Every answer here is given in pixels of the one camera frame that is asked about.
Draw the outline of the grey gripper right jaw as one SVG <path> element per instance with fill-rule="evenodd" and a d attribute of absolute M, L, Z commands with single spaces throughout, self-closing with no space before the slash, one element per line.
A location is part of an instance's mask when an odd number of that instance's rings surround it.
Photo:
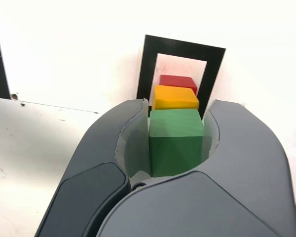
<path fill-rule="evenodd" d="M 296 237 L 288 159 L 278 138 L 243 106 L 215 101 L 153 110 L 151 183 L 125 197 L 101 237 Z"/>

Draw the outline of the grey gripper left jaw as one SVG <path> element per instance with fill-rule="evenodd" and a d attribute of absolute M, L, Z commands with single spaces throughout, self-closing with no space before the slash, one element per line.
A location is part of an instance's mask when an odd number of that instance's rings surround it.
<path fill-rule="evenodd" d="M 36 236 L 94 237 L 138 172 L 150 174 L 146 99 L 125 101 L 88 128 Z"/>

